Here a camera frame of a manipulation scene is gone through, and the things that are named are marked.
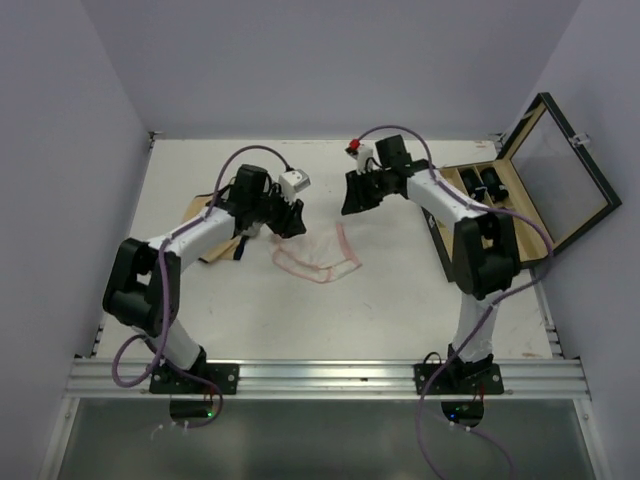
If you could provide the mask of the white pink-trimmed underwear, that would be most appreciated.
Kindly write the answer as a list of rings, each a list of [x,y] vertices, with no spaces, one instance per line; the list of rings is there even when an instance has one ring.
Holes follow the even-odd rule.
[[[362,266],[339,222],[289,239],[272,234],[269,250],[278,268],[316,284],[337,281]]]

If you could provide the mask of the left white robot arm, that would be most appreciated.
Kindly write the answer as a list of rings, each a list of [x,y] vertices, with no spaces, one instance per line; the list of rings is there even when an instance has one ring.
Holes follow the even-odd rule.
[[[172,379],[182,390],[201,390],[208,379],[202,347],[177,319],[182,273],[211,249],[252,229],[267,226],[285,239],[304,234],[304,203],[297,194],[309,186],[300,169],[289,168],[274,180],[261,167],[242,165],[192,219],[163,235],[120,244],[103,310],[152,345],[153,365],[162,359],[175,365]]]

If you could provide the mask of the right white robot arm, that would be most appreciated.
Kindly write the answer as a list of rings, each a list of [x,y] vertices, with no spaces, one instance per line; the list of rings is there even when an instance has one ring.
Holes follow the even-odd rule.
[[[356,167],[345,175],[342,215],[372,210],[387,196],[400,195],[429,212],[451,234],[453,281],[461,292],[458,326],[446,360],[426,375],[421,390],[470,391],[492,372],[500,296],[521,270],[512,218],[463,195],[429,158],[413,159],[399,135],[373,147],[353,139],[345,152]]]

